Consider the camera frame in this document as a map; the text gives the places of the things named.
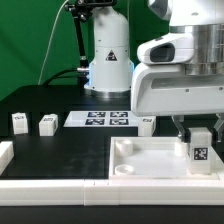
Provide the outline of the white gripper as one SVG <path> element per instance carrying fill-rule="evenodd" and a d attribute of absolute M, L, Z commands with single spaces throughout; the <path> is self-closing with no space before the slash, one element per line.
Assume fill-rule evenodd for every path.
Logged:
<path fill-rule="evenodd" d="M 213 141 L 221 142 L 224 132 L 224 75 L 188 76 L 182 65 L 140 63 L 134 71 L 131 111 L 136 116 L 173 116 L 182 142 L 190 141 L 183 115 L 217 114 Z"/>

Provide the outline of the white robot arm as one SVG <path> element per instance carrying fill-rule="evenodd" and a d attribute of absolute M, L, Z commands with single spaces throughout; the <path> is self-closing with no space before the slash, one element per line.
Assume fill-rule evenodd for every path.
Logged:
<path fill-rule="evenodd" d="M 215 114 L 224 131 L 224 0 L 148 0 L 169 32 L 141 44 L 138 65 L 128 56 L 128 30 L 115 11 L 94 11 L 95 57 L 86 90 L 109 98 L 131 92 L 137 116 L 171 116 L 183 131 L 186 115 Z"/>

